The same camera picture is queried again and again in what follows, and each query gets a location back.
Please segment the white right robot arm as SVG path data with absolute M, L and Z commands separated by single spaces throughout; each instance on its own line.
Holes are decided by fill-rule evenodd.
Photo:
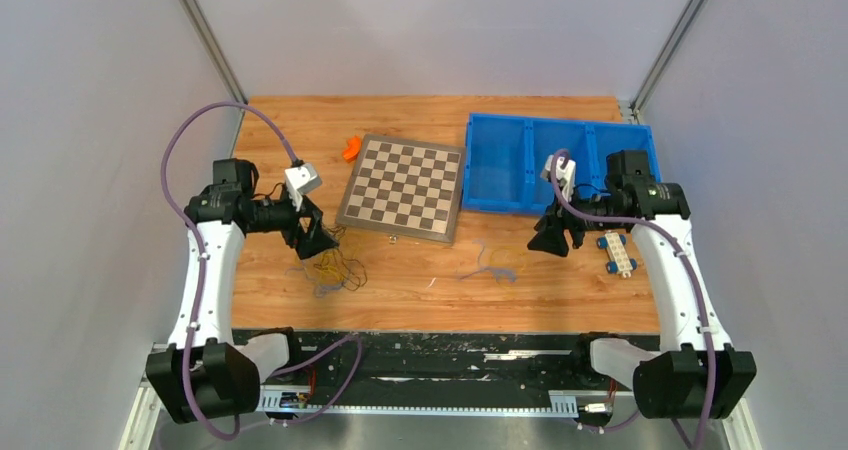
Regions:
M 585 334 L 570 362 L 572 376 L 589 388 L 608 377 L 623 384 L 648 419 L 726 419 L 757 367 L 751 352 L 735 349 L 710 301 L 684 191 L 656 179 L 644 150 L 618 151 L 606 161 L 605 193 L 582 198 L 569 152 L 547 158 L 541 177 L 554 199 L 527 247 L 565 257 L 589 231 L 629 233 L 651 285 L 660 344 L 651 352 L 611 333 Z

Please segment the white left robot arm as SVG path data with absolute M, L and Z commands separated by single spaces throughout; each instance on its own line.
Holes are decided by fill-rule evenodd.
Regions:
M 312 164 L 298 160 L 286 169 L 278 198 L 258 197 L 258 178 L 248 160 L 217 160 L 211 184 L 178 213 L 187 227 L 185 288 L 165 350 L 149 355 L 145 367 L 177 424 L 249 413 L 269 377 L 293 384 L 306 369 L 288 329 L 263 331 L 242 346 L 233 340 L 235 276 L 248 235 L 278 233 L 300 260 L 338 246 L 307 196 L 322 183 Z

